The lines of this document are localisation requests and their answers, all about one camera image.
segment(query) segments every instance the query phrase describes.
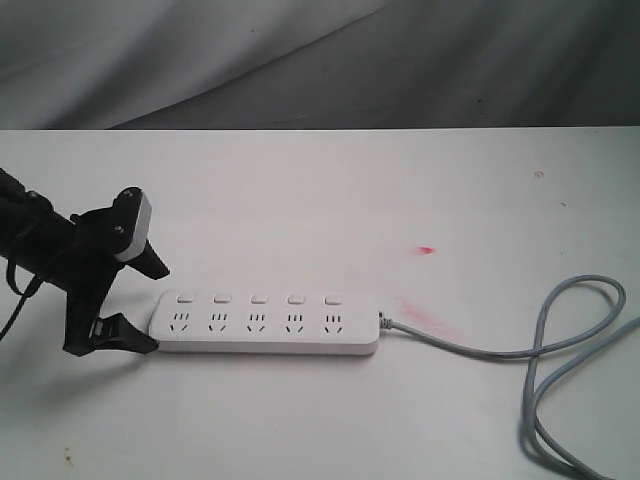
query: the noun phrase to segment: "red stain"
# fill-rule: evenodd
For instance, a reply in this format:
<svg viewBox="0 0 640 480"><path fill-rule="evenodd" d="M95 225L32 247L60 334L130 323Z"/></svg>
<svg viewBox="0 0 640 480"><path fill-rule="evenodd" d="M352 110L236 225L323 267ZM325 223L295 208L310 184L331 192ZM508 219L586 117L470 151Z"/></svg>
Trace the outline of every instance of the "red stain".
<svg viewBox="0 0 640 480"><path fill-rule="evenodd" d="M452 341L459 338L459 335L457 335L450 327L438 320L435 320L418 305L400 297L396 297L396 300L400 302L400 315L410 318L414 322L420 323L426 333Z"/></svg>
<svg viewBox="0 0 640 480"><path fill-rule="evenodd" d="M415 252L418 255L429 255L430 253L434 253L436 251L435 248L431 247L416 247Z"/></svg>

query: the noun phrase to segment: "power strip switch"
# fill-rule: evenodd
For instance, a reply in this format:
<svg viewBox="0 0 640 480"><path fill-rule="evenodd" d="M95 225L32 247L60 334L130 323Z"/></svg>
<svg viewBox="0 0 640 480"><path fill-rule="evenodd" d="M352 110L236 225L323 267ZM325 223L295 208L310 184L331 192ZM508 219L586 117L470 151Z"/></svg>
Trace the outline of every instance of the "power strip switch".
<svg viewBox="0 0 640 480"><path fill-rule="evenodd" d="M380 326L367 293L169 290L149 334L167 352L370 355Z"/></svg>

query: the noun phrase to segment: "gray cable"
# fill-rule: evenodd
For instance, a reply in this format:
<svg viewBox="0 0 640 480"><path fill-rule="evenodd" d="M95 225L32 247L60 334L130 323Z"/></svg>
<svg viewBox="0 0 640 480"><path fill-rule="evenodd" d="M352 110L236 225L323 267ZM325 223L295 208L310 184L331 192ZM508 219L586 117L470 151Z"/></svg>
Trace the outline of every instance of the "gray cable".
<svg viewBox="0 0 640 480"><path fill-rule="evenodd" d="M564 292L568 288L584 282L604 283L612 286L616 290L618 298L615 304L612 306L611 311L604 318L604 320L602 320L586 332L576 335L575 337L569 338L567 340L562 340L550 345L543 345L542 341L544 338L544 328L547 322L547 317L549 316L551 305L562 292ZM562 376L566 375L568 372L576 368L578 365L593 357L599 351L613 345L615 342L622 339L636 328L640 327L640 318L636 318L635 320L628 322L608 337L600 339L597 342L589 345L576 357L552 372L540 383L538 388L535 388L535 379L538 361L541 355L572 347L602 332L605 328L611 325L611 323L613 323L616 317L620 314L626 300L627 296L622 285L609 277L604 277L602 275L581 275L565 280L551 291L547 299L542 304L542 308L540 309L540 313L538 314L538 321L536 323L533 348L529 350L519 350L513 352L492 352L465 347L462 345L456 345L455 343L432 337L431 335L403 325L402 323L395 322L390 318L385 318L384 316L382 316L380 319L380 328L385 330L399 330L429 345L433 345L435 347L442 348L443 350L447 350L448 352L474 358L477 360L499 362L529 359L527 364L527 374L524 381L524 391L522 394L522 418L519 429L520 443L525 454L540 466L569 478L588 480L612 480L609 477L605 477L604 475L601 475L592 468L588 467L585 463L578 460L575 456L573 456L560 444L558 444L558 442L549 434L549 432L547 432L542 423L540 423L537 410L540 401L547 393L551 385L557 382ZM542 443L540 442L540 439L542 439L547 447L555 452L556 455L551 453L548 449L544 448Z"/></svg>

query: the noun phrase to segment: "white power strip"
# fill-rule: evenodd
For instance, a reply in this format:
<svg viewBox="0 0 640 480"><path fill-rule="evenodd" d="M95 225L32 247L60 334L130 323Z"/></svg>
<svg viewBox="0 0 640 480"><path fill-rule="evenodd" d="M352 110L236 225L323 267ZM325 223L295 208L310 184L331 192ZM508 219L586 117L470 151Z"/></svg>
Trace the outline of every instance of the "white power strip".
<svg viewBox="0 0 640 480"><path fill-rule="evenodd" d="M171 352L369 355L380 325L366 293L169 290L149 334Z"/></svg>

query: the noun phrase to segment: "table surface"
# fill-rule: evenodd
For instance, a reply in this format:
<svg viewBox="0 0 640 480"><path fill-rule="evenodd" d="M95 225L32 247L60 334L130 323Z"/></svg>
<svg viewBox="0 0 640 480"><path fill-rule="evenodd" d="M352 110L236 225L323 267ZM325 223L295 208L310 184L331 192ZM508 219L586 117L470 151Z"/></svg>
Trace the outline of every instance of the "table surface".
<svg viewBox="0 0 640 480"><path fill-rule="evenodd" d="M640 128L1 132L0 145L3 167L65 216L145 189L172 274L123 271L103 309L139 327L174 287L370 290L435 335L526 348L547 293L583 273L625 285L619 322L640 313ZM8 318L17 297L5 287L0 300ZM43 287L2 342L3 478L555 478L517 445L521 363L400 335L361 359L76 358L60 348L64 302ZM547 341L606 311L593 292L567 292ZM540 410L615 478L640 471L639 341L589 362Z"/></svg>

